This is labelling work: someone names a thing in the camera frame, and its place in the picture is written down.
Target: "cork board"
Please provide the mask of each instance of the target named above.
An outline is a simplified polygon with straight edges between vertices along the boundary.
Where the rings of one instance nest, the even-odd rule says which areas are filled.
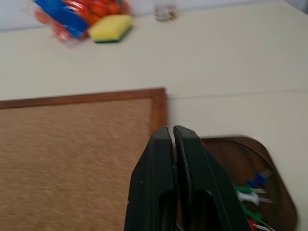
[[[0,229],[123,230],[165,99],[155,89],[0,102]]]

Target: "yellow sponge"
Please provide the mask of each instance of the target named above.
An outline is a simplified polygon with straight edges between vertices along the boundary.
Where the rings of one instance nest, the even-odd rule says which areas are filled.
[[[119,42],[132,25],[130,15],[109,15],[95,23],[88,33],[94,42]]]

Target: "white table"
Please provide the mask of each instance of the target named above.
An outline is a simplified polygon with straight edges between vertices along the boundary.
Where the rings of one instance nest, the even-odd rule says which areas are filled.
[[[308,16],[284,2],[138,17],[119,44],[0,33],[0,100],[165,86],[169,125],[269,150],[308,230]]]

